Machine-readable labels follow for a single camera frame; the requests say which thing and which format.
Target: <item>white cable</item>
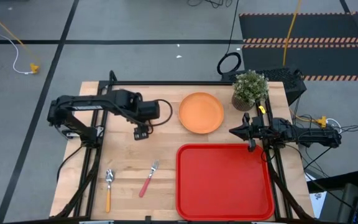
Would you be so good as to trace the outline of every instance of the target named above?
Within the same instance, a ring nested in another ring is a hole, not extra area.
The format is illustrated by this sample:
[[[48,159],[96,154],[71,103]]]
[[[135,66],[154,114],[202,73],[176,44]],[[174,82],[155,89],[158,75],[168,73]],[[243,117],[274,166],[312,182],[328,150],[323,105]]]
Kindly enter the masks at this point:
[[[5,37],[2,34],[0,34],[0,37],[8,40],[13,45],[13,47],[16,49],[16,58],[15,58],[15,61],[13,61],[13,65],[12,65],[13,70],[15,70],[15,72],[17,72],[17,73],[24,74],[24,75],[33,74],[33,72],[20,72],[20,71],[16,70],[15,65],[16,65],[17,58],[19,58],[19,49],[16,47],[16,45],[9,38]]]
[[[326,119],[326,123],[328,123],[328,121],[334,121],[334,122],[338,125],[338,127],[339,127],[339,134],[342,133],[342,127],[341,127],[341,125],[339,124],[339,122],[337,122],[334,118],[327,118],[327,119]]]

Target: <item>plastic tray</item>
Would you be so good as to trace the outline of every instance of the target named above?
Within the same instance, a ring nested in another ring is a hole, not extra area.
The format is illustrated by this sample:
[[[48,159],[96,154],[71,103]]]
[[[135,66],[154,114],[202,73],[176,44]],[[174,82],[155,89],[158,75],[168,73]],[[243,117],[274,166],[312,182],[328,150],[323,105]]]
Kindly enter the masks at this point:
[[[266,220],[273,197],[262,148],[187,144],[177,152],[177,211],[186,220]]]

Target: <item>orange bowl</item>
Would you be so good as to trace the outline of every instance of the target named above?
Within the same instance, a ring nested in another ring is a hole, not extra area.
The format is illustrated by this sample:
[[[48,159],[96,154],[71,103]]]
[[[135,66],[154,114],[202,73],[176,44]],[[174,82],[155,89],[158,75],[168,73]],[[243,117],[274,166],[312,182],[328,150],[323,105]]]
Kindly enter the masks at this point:
[[[179,107],[179,120],[184,127],[198,134],[215,131],[223,122],[223,106],[209,93],[192,93]]]

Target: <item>metal fork tines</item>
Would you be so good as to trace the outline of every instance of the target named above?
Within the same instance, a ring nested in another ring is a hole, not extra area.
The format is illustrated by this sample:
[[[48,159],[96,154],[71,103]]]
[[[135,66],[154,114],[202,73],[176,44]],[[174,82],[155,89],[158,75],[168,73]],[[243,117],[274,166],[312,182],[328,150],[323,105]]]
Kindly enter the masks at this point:
[[[153,162],[153,165],[152,165],[152,168],[151,168],[151,171],[150,171],[150,174],[149,174],[149,178],[151,178],[153,176],[154,171],[156,171],[157,169],[158,169],[158,159],[156,159]]]

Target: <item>wooden table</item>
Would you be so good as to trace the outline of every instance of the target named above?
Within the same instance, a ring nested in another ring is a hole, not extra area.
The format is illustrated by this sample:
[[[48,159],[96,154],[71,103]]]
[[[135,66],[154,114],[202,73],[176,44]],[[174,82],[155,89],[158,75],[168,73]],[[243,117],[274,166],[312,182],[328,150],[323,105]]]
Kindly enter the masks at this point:
[[[273,116],[291,120],[283,84],[269,82],[268,85]],[[95,95],[97,87],[98,82],[83,82],[80,95]],[[178,148],[188,143],[243,142],[240,138],[228,132],[230,128],[241,124],[241,118],[244,114],[231,105],[232,86],[114,86],[114,89],[118,88],[140,92],[145,101],[158,98],[168,100],[173,106],[173,116],[167,124],[155,127],[154,133],[148,139],[135,141],[133,137],[134,125],[128,123],[122,116],[108,114],[91,218],[95,220],[144,220],[146,215],[150,215],[153,220],[181,220],[182,218],[175,209],[175,158]],[[196,91],[210,93],[223,104],[224,121],[213,133],[193,134],[186,130],[178,119],[178,108],[181,100],[186,95]],[[160,110],[160,119],[154,121],[155,123],[165,120],[169,115],[169,108],[165,103],[160,103]],[[85,125],[90,125],[92,113],[92,111],[78,111],[75,116]],[[249,113],[251,117],[257,116],[256,108],[250,110]],[[66,147],[65,157],[70,155],[79,145],[79,139],[70,140]],[[57,214],[77,190],[84,154],[85,150],[80,151],[63,167],[57,184],[51,215]],[[299,153],[290,147],[286,147],[281,149],[281,154],[289,191],[303,209],[314,216]],[[153,175],[145,196],[139,198],[139,191],[149,174],[150,165],[155,159],[160,160],[158,171]],[[112,169],[116,173],[116,179],[111,186],[110,213],[105,212],[107,184],[104,178],[107,169]],[[278,188],[276,189],[280,213],[282,217],[285,217],[281,191]],[[86,191],[81,214],[85,214],[87,198],[88,193]]]

